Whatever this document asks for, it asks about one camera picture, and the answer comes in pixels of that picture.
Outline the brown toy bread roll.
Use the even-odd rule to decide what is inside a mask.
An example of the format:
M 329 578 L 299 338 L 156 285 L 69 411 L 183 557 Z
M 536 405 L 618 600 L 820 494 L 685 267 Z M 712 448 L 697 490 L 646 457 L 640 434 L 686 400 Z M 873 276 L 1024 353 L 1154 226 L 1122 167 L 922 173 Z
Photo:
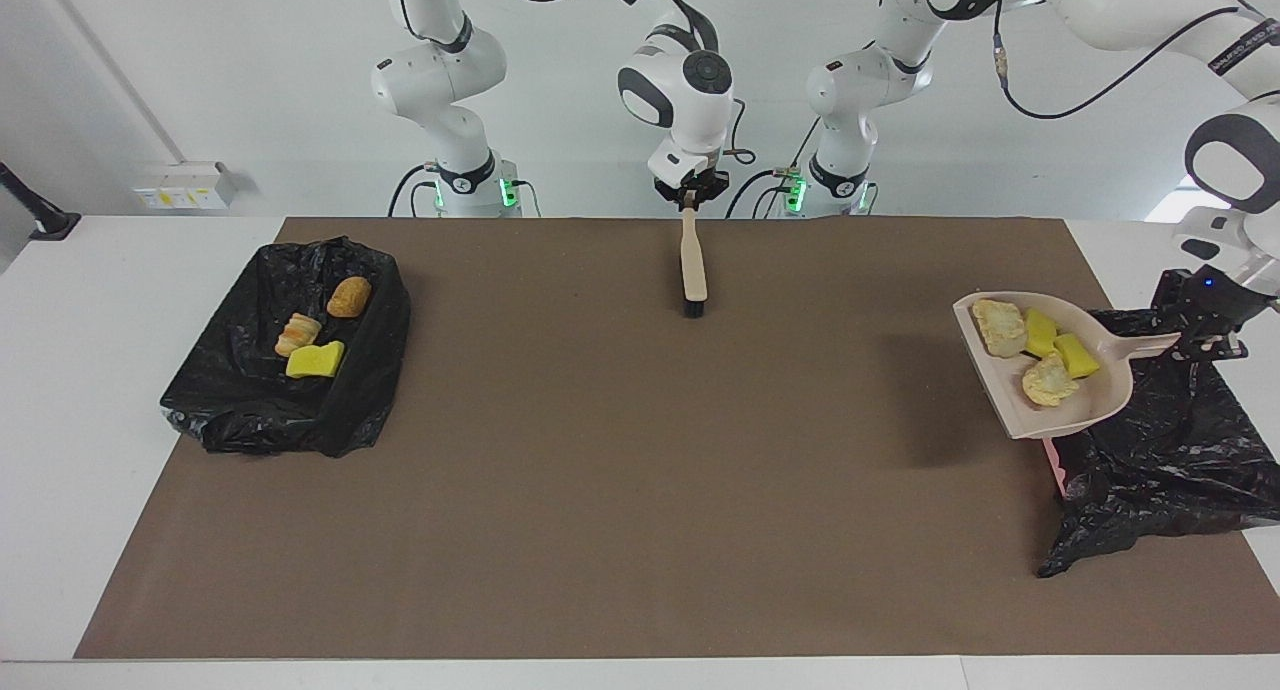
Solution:
M 360 317 L 372 298 L 372 284 L 367 277 L 346 277 L 325 303 L 330 317 Z

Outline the black stand foot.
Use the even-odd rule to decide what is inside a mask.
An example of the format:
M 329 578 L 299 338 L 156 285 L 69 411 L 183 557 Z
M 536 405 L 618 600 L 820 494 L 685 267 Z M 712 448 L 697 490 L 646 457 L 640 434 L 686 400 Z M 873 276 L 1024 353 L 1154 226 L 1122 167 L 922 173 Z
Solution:
M 0 187 L 8 189 L 32 216 L 35 230 L 29 234 L 29 239 L 33 242 L 60 242 L 82 220 L 81 213 L 65 213 L 44 195 L 31 189 L 5 163 L 0 163 Z

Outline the beige hand brush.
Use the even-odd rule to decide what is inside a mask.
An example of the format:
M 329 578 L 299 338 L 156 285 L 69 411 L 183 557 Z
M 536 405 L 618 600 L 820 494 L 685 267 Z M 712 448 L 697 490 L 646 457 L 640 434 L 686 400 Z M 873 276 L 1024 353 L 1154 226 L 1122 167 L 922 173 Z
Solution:
M 701 317 L 709 297 L 704 253 L 696 230 L 695 207 L 681 210 L 680 269 L 684 288 L 684 317 Z

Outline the beige plastic dustpan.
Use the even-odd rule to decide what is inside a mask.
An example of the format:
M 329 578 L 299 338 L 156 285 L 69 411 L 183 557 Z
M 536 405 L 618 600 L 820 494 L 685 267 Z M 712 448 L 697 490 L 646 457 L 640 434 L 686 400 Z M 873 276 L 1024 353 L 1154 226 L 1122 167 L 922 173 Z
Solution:
M 972 316 L 973 303 L 980 300 L 1016 303 L 1019 310 L 1033 309 L 1052 317 L 1062 330 L 1079 335 L 1084 348 L 1100 362 L 1100 371 L 1080 380 L 1080 389 L 1062 399 L 1059 407 L 1037 406 L 1021 389 L 1021 376 L 1033 365 L 1032 358 L 1000 358 L 987 352 Z M 965 294 L 952 310 L 986 396 L 1006 434 L 1015 440 L 1062 438 L 1116 415 L 1132 399 L 1133 358 L 1161 356 L 1180 339 L 1178 333 L 1116 335 L 1076 303 L 1053 294 L 978 292 Z

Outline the black bag lined bin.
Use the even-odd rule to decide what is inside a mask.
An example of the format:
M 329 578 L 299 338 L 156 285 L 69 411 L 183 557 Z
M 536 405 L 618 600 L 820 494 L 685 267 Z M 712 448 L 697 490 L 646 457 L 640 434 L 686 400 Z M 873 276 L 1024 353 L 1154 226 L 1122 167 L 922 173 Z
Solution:
M 372 298 L 360 317 L 330 317 L 346 277 L 367 277 Z M 323 325 L 320 343 L 346 344 L 337 376 L 285 376 L 274 344 L 293 314 Z M 348 236 L 262 245 L 161 394 L 163 416 L 211 453 L 340 458 L 371 447 L 396 403 L 411 317 L 392 253 Z

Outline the pink bin with black bag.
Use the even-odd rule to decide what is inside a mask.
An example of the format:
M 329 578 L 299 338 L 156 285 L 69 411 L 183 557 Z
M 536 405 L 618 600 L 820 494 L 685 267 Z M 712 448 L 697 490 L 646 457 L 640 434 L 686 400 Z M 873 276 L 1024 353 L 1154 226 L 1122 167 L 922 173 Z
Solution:
M 1143 536 L 1280 525 L 1280 462 L 1217 367 L 1153 357 L 1132 371 L 1119 413 L 1052 440 L 1062 517 L 1042 579 Z

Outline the brown table mat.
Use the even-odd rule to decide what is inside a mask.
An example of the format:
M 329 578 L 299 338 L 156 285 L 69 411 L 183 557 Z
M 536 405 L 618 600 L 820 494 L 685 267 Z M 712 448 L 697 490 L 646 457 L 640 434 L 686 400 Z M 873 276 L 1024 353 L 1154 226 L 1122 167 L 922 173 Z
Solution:
M 183 438 L 79 658 L 1280 652 L 1236 534 L 1038 579 L 1060 513 L 952 311 L 1106 302 L 1062 221 L 293 219 L 412 301 L 378 444 Z

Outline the notched yellow sponge piece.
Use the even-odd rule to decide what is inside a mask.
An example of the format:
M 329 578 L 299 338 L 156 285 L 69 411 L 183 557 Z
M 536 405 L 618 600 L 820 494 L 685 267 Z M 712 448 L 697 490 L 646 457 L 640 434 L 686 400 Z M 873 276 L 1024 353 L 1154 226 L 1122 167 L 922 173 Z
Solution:
M 1100 362 L 1088 351 L 1079 335 L 1074 333 L 1059 334 L 1053 339 L 1053 348 L 1061 358 L 1070 379 L 1084 379 L 1084 376 L 1092 376 L 1100 371 Z

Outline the small yellow sponge piece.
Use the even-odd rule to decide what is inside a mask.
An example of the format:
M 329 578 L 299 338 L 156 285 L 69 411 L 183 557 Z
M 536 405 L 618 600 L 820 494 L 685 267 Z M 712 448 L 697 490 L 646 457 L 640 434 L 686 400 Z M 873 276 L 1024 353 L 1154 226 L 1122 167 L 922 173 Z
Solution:
M 1025 352 L 1036 358 L 1044 358 L 1056 353 L 1056 338 L 1059 335 L 1057 324 L 1037 309 L 1028 309 L 1024 314 L 1027 330 Z

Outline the beige rough foam chunk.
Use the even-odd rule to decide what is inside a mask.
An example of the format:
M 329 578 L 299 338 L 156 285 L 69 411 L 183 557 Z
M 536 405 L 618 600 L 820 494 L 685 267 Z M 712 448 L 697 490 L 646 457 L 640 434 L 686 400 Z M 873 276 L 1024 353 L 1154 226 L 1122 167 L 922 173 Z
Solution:
M 972 303 L 970 315 L 991 356 L 1012 358 L 1025 351 L 1027 324 L 1016 303 L 983 298 Z
M 1060 407 L 1065 399 L 1076 394 L 1079 388 L 1059 353 L 1039 358 L 1021 376 L 1024 397 L 1042 408 Z

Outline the white wall outlet box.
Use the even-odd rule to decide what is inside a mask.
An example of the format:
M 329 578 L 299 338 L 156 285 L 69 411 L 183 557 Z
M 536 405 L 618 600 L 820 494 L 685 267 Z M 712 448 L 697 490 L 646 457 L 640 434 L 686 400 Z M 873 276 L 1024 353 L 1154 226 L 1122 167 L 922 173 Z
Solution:
M 228 211 L 237 189 L 224 163 L 154 163 L 134 175 L 131 192 L 146 210 Z

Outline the yellow sponge block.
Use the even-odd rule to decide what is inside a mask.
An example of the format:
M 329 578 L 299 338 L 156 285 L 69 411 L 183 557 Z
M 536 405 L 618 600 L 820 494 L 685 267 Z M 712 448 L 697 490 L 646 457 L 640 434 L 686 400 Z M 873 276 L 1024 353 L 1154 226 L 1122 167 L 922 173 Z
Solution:
M 326 344 L 303 344 L 294 349 L 285 362 L 285 376 L 337 376 L 346 356 L 346 344 L 339 341 Z

